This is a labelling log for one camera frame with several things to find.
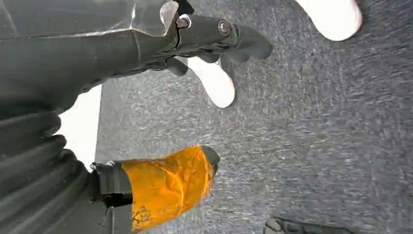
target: gray shoe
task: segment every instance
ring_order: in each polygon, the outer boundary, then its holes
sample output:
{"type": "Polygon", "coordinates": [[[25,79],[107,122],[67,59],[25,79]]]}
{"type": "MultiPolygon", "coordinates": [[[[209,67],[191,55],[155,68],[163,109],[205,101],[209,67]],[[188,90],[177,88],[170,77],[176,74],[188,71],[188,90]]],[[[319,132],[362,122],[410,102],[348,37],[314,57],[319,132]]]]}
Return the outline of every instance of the gray shoe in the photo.
{"type": "Polygon", "coordinates": [[[264,234],[355,234],[345,228],[295,222],[272,217],[265,223],[264,234]]]}

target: gray carpet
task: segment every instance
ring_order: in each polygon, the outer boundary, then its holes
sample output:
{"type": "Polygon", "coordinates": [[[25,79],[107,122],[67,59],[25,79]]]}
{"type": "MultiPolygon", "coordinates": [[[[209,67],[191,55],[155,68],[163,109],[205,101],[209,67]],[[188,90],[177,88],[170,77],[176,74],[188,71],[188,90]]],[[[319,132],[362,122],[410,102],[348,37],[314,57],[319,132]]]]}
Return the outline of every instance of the gray carpet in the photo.
{"type": "Polygon", "coordinates": [[[266,61],[230,64],[226,109],[189,73],[103,87],[97,159],[155,158],[201,143],[222,156],[202,204],[149,233],[261,233],[269,215],[369,234],[413,227],[413,2],[370,0],[361,31],[331,42],[292,0],[192,0],[257,28],[266,61]]]}

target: white shoe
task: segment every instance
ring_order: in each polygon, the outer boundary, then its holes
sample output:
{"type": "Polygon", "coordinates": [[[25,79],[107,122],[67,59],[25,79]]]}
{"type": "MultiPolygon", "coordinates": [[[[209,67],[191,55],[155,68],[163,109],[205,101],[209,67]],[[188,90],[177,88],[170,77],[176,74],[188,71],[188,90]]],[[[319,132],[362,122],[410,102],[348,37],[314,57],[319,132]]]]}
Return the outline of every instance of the white shoe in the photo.
{"type": "Polygon", "coordinates": [[[363,17],[355,0],[296,0],[323,36],[341,41],[354,35],[363,17]]]}
{"type": "Polygon", "coordinates": [[[218,62],[207,63],[198,57],[192,57],[188,58],[188,67],[199,77],[216,106],[225,108],[234,101],[234,83],[218,62]]]}

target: orange tape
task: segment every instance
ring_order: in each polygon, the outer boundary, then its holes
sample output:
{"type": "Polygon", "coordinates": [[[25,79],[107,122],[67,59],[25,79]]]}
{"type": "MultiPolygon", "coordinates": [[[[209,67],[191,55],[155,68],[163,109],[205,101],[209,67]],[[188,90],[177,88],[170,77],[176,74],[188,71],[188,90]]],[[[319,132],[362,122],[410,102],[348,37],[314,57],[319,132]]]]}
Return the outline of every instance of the orange tape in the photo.
{"type": "Polygon", "coordinates": [[[143,231],[194,207],[212,189],[214,171],[200,146],[163,159],[122,165],[132,186],[132,228],[143,231]]]}

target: hex bolt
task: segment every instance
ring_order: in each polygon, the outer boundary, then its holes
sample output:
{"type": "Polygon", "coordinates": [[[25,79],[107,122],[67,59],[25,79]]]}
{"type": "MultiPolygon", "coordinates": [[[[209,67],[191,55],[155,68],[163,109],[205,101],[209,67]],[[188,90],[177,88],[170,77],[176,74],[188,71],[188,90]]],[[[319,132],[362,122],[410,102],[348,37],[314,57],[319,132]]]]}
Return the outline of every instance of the hex bolt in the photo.
{"type": "Polygon", "coordinates": [[[178,28],[188,28],[189,22],[185,18],[180,18],[176,21],[176,26],[178,26],[178,28]]]}
{"type": "Polygon", "coordinates": [[[231,31],[231,24],[226,20],[222,20],[218,23],[218,29],[222,35],[226,36],[231,31]]]}

